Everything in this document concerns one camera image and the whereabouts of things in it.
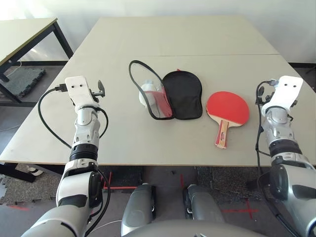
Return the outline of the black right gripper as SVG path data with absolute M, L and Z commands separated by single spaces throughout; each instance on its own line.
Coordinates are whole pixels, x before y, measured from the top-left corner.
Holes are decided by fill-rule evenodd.
M 258 103 L 269 103 L 273 96 L 273 93 L 271 95 L 266 95 L 265 100 L 262 99 L 263 94 L 264 94 L 264 87 L 261 86 L 258 89 Z

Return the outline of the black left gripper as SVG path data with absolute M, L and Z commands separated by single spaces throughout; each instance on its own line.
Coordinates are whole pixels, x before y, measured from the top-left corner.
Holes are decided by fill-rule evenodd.
M 98 97 L 98 96 L 105 97 L 105 89 L 100 80 L 98 80 L 98 89 L 99 91 L 97 92 L 92 92 L 92 90 L 90 89 L 89 91 L 90 91 L 91 96 L 92 97 Z

